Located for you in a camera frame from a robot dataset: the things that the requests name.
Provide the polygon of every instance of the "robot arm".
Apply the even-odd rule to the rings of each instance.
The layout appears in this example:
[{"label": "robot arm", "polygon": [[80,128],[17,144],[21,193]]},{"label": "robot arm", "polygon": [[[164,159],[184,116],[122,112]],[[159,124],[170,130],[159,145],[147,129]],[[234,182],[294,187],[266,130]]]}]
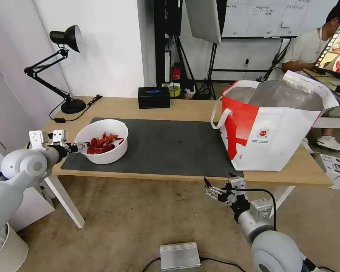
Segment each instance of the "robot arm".
[{"label": "robot arm", "polygon": [[241,177],[228,179],[224,188],[213,187],[204,177],[206,194],[226,203],[234,212],[234,219],[251,245],[253,262],[259,272],[306,272],[317,268],[300,252],[296,243],[286,234],[276,232],[269,217],[272,204],[266,199],[249,203]]},{"label": "robot arm", "polygon": [[70,153],[88,147],[89,143],[65,143],[65,131],[55,130],[51,145],[46,146],[48,134],[31,131],[32,149],[19,149],[9,153],[1,163],[0,172],[0,230],[20,207],[23,192],[34,182],[40,183],[51,175],[52,167]]}]

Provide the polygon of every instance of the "person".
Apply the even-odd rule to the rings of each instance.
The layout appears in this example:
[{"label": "person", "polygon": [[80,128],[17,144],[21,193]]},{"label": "person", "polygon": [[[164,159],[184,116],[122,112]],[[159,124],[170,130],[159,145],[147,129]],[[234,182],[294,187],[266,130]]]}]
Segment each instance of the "person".
[{"label": "person", "polygon": [[[269,80],[281,79],[288,70],[303,74],[302,69],[312,69],[315,61],[339,25],[340,3],[333,7],[326,18],[326,23],[322,27],[303,33],[291,40],[286,54],[280,63],[276,65],[278,69],[273,69]],[[321,137],[317,138],[316,144],[340,151],[340,143],[333,136],[332,128],[323,128],[321,130]],[[308,146],[307,139],[305,139],[304,145],[306,149],[312,151]]]}]

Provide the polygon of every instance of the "wooden table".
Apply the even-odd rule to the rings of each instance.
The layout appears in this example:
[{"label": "wooden table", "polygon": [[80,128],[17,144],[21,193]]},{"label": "wooden table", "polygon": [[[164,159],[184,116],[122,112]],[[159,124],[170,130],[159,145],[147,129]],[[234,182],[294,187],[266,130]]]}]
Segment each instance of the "wooden table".
[{"label": "wooden table", "polygon": [[[76,97],[89,102],[91,97]],[[64,124],[50,121],[44,130],[51,132],[55,129],[63,129],[68,132],[68,142],[74,141],[77,133],[84,128],[95,117],[106,118],[124,118],[124,119],[151,119],[151,120],[175,120],[175,121],[204,121],[209,122],[211,111],[215,101],[208,100],[171,100],[170,108],[162,109],[145,109],[138,108],[138,101],[135,98],[109,98],[104,97],[97,101],[87,112],[84,113],[76,121]],[[65,119],[73,119],[79,114],[63,114],[60,112],[56,117],[64,117]],[[64,160],[53,168],[53,175],[46,179],[52,191],[58,195],[58,199],[62,202],[64,208],[76,222],[78,227],[82,227],[84,220],[71,202],[64,188],[60,186],[57,175],[69,176],[95,176],[109,178],[135,178],[135,179],[155,179],[155,180],[173,180],[173,181],[192,181],[203,182],[202,176],[176,176],[176,175],[151,175],[137,173],[112,173],[112,172],[92,172],[64,170],[61,165]],[[295,152],[291,160],[280,172],[266,171],[244,171],[244,178],[252,184],[271,184],[278,185],[279,188],[275,192],[277,205],[285,200],[295,186],[317,186],[329,187],[332,182],[314,161],[311,155],[303,146]],[[209,177],[209,180],[225,183],[228,177],[215,178]]]}]

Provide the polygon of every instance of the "lamp base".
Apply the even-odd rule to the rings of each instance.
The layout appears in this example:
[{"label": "lamp base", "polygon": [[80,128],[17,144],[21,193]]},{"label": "lamp base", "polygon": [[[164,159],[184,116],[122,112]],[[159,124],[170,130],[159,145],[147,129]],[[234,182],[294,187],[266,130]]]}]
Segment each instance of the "lamp base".
[{"label": "lamp base", "polygon": [[84,110],[87,107],[87,104],[80,99],[66,100],[61,105],[61,111],[67,114],[78,113]]}]

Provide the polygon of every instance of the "whiteboard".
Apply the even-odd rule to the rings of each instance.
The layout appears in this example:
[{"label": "whiteboard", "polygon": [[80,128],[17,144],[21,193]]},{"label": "whiteboard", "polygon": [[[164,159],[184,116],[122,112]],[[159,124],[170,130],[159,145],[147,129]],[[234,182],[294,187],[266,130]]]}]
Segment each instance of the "whiteboard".
[{"label": "whiteboard", "polygon": [[228,0],[222,37],[297,36],[325,23],[338,0]]}]

